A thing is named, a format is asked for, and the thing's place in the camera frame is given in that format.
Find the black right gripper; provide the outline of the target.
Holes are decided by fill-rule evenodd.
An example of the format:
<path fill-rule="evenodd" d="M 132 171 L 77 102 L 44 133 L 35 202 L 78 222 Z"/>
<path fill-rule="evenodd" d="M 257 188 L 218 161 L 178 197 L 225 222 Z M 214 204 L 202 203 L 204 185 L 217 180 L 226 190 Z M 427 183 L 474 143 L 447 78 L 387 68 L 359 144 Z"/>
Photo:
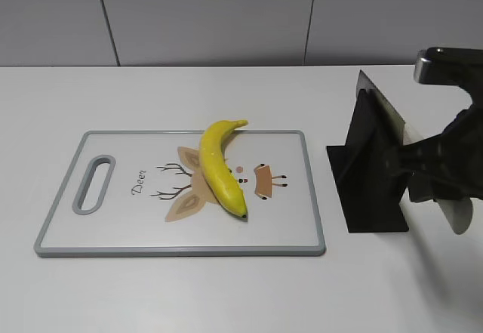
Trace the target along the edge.
<path fill-rule="evenodd" d="M 412 202 L 482 198 L 482 78 L 458 86 L 472 104 L 442 133 L 388 150 L 388 173 L 410 175 Z"/>

